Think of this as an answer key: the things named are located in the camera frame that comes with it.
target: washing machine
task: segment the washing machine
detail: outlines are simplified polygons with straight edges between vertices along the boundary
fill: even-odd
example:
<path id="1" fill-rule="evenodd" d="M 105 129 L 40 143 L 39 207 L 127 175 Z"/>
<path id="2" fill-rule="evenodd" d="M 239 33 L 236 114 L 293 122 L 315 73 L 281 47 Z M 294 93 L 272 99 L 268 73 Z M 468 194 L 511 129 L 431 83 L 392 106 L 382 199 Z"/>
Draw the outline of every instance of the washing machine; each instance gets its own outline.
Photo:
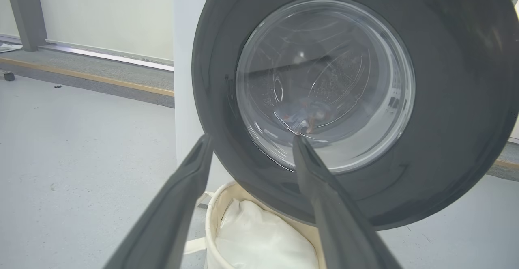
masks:
<path id="1" fill-rule="evenodd" d="M 518 112 L 510 0 L 174 0 L 177 158 L 214 138 L 231 178 L 314 223 L 293 137 L 377 230 L 469 190 Z"/>

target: wall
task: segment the wall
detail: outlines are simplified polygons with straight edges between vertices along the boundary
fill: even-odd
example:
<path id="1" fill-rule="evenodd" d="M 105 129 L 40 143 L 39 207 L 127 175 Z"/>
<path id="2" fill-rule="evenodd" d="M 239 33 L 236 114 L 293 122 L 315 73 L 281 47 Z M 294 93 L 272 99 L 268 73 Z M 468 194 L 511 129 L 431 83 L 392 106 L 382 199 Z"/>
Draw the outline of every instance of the wall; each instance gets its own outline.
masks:
<path id="1" fill-rule="evenodd" d="M 20 37 L 9 0 L 0 0 L 0 35 Z"/>
<path id="2" fill-rule="evenodd" d="M 41 0 L 52 41 L 173 60 L 173 0 Z"/>

